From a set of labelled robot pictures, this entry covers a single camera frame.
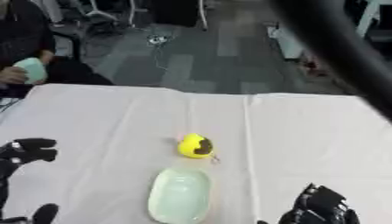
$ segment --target dark patch on yellow object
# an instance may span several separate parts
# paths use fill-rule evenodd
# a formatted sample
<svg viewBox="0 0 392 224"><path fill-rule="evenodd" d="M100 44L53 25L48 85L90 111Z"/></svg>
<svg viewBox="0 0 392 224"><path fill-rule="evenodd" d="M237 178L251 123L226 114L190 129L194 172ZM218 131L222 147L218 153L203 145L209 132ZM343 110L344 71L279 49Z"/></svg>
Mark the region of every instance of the dark patch on yellow object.
<svg viewBox="0 0 392 224"><path fill-rule="evenodd" d="M194 154L207 155L213 150L213 144L209 139L204 139L199 142L200 148L194 150Z"/></svg>

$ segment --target yellow toy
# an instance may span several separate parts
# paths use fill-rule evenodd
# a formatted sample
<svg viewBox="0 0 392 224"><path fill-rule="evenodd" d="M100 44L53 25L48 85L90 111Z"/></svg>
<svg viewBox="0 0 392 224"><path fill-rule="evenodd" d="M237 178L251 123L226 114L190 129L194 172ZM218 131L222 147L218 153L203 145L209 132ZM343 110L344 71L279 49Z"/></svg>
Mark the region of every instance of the yellow toy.
<svg viewBox="0 0 392 224"><path fill-rule="evenodd" d="M198 134L189 134L178 145L178 151L189 158L209 158L214 154L211 141Z"/></svg>

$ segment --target desk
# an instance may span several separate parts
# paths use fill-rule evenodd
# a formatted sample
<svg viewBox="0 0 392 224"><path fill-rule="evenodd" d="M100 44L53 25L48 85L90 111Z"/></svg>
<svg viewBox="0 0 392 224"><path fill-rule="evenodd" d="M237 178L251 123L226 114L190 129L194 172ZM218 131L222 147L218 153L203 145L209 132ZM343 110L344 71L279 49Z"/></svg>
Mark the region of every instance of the desk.
<svg viewBox="0 0 392 224"><path fill-rule="evenodd" d="M175 152L190 132L213 140L221 164ZM59 224L155 223L152 180L191 165L214 180L206 223L277 223L310 182L347 196L363 223L392 219L392 129L355 97L45 85L1 124L2 142L19 137L57 139L59 156L12 176L6 216L52 202Z"/></svg>

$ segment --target black pole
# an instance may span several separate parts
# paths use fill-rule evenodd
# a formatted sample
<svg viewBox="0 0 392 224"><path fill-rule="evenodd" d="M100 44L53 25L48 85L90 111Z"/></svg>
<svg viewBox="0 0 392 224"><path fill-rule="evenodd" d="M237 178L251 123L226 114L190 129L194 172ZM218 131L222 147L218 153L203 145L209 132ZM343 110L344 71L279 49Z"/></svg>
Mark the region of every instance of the black pole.
<svg viewBox="0 0 392 224"><path fill-rule="evenodd" d="M392 72L330 0L270 0L284 24L392 121Z"/></svg>

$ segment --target green plate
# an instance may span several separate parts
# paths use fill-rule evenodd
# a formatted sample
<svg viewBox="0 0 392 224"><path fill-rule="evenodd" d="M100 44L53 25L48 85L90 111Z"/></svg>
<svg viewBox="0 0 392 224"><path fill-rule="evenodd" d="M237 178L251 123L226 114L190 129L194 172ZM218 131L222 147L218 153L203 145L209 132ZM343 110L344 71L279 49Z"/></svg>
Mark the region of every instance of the green plate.
<svg viewBox="0 0 392 224"><path fill-rule="evenodd" d="M167 224L200 223L208 212L211 185L203 171L166 169L157 176L152 187L150 215Z"/></svg>
<svg viewBox="0 0 392 224"><path fill-rule="evenodd" d="M42 62L37 58L29 58L20 60L13 65L14 67L22 67L26 70L27 80L25 84L32 84L36 81L43 80L47 77L46 69Z"/></svg>

